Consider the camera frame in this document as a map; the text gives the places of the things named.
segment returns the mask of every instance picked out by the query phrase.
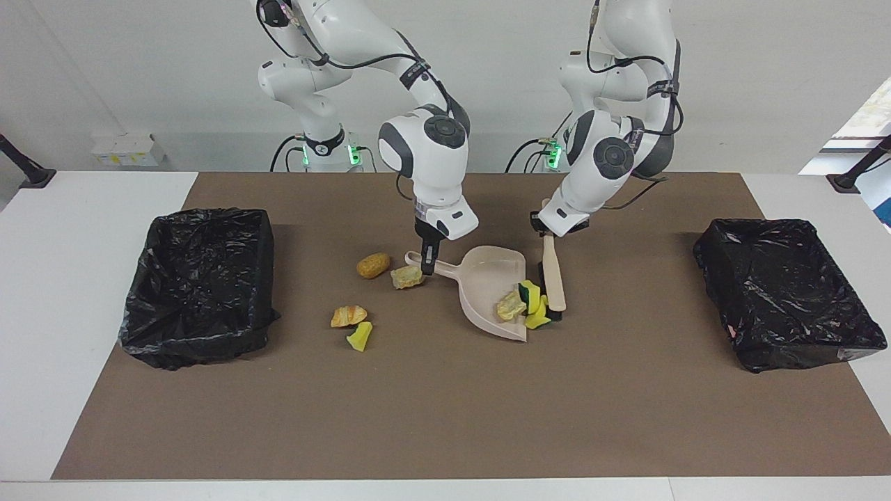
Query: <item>table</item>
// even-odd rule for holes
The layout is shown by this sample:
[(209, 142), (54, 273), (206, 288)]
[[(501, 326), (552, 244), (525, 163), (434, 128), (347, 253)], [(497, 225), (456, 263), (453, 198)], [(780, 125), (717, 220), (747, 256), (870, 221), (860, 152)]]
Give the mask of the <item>table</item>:
[[(187, 173), (60, 173), (41, 192), (20, 193), (0, 213), (0, 354), (8, 374), (0, 383), (0, 497), (41, 498), (456, 498), (510, 499), (884, 499), (891, 479), (592, 479), (416, 482), (169, 482), (44, 483), (86, 403), (114, 344), (123, 298), (151, 219), (182, 207), (195, 175)], [(807, 218), (876, 320), (887, 310), (891, 269), (882, 259), (891, 238), (865, 204), (839, 197), (818, 177), (745, 176), (769, 218)], [(29, 227), (37, 221), (37, 227)], [(67, 235), (60, 246), (60, 235)], [(35, 315), (25, 301), (39, 294)], [(20, 354), (45, 353), (40, 364)], [(853, 364), (886, 425), (891, 398), (887, 353)]]

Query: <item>brown table mat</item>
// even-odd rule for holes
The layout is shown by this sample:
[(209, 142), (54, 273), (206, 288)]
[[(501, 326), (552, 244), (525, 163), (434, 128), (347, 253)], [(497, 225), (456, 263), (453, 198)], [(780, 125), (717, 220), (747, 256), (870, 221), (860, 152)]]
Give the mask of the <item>brown table mat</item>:
[[(469, 176), (482, 224), (441, 257), (501, 245), (524, 252), (535, 277), (542, 244), (527, 214), (559, 180)], [(397, 292), (388, 276), (356, 275), (367, 254), (420, 244), (393, 184), (201, 174), (186, 208), (262, 208), (273, 220), (283, 317), (270, 344), (176, 373), (114, 349), (53, 477), (891, 474), (891, 438), (849, 365), (754, 375), (732, 354), (691, 249), (714, 218), (762, 216), (740, 176), (672, 175), (558, 242), (570, 310), (528, 344), (476, 330), (447, 279)], [(372, 312), (364, 354), (327, 326), (347, 304)]]

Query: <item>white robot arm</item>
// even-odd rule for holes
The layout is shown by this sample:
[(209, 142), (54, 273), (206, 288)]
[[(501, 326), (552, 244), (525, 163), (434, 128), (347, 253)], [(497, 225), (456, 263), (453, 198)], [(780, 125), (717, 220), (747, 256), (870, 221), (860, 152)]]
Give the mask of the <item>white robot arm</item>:
[[(290, 59), (260, 70), (261, 85), (301, 114), (316, 154), (337, 148), (343, 129), (319, 90), (365, 67), (396, 75), (419, 107), (380, 128), (381, 158), (414, 183), (415, 229), (423, 239), (423, 272), (432, 275), (439, 243), (457, 240), (479, 225), (464, 199), (470, 119), (400, 33), (362, 0), (258, 0), (257, 16), (272, 27)], [(301, 76), (291, 74), (299, 72)]]
[[(589, 37), (612, 53), (590, 52), (589, 43), (560, 68), (577, 116), (565, 134), (572, 170), (539, 214), (557, 236), (584, 226), (632, 174), (653, 177), (671, 161), (681, 54), (671, 4), (597, 0)], [(645, 101), (646, 116), (614, 116), (603, 99)]]

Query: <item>dustpan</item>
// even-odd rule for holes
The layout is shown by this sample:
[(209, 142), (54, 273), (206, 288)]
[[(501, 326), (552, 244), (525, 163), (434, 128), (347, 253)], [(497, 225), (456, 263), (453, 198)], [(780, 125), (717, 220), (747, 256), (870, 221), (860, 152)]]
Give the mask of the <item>dustpan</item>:
[[(419, 267), (421, 254), (408, 252), (405, 262)], [(504, 322), (497, 315), (498, 302), (526, 280), (526, 258), (502, 247), (477, 247), (458, 266), (437, 261), (436, 274), (458, 283), (464, 315), (477, 328), (513, 341), (526, 342), (523, 316)]]

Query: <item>yellow food piece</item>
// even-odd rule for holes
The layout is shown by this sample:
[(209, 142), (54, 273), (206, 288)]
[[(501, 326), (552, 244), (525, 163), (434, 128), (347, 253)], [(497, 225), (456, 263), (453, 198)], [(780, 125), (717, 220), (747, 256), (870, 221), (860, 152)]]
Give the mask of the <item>yellow food piece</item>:
[(361, 306), (345, 306), (334, 310), (331, 327), (349, 327), (368, 318), (368, 312)]
[(542, 296), (541, 307), (534, 314), (526, 317), (526, 328), (534, 331), (550, 322), (552, 320), (548, 318), (548, 297)]
[(371, 322), (362, 322), (356, 328), (351, 336), (347, 336), (347, 342), (356, 351), (365, 352), (365, 346), (368, 345), (368, 338), (372, 335), (374, 325)]
[(526, 303), (519, 297), (517, 291), (511, 292), (498, 303), (498, 316), (505, 322), (510, 322), (524, 311), (526, 311)]
[(393, 286), (397, 289), (408, 289), (424, 283), (424, 274), (418, 267), (401, 267), (390, 272)]
[(389, 266), (390, 256), (384, 252), (379, 252), (359, 261), (359, 264), (356, 265), (356, 271), (359, 272), (362, 278), (372, 280), (389, 270)]

